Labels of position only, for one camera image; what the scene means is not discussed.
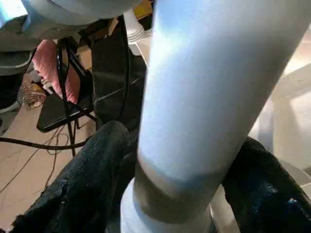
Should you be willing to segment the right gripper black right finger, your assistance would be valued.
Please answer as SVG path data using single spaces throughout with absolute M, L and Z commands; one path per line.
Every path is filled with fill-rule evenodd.
M 242 233 L 311 231 L 311 200 L 257 140 L 246 138 L 222 185 Z

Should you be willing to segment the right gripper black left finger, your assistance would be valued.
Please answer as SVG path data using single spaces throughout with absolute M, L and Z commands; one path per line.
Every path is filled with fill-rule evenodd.
M 129 142 L 123 124 L 104 124 L 30 208 L 16 217 L 11 232 L 104 233 Z

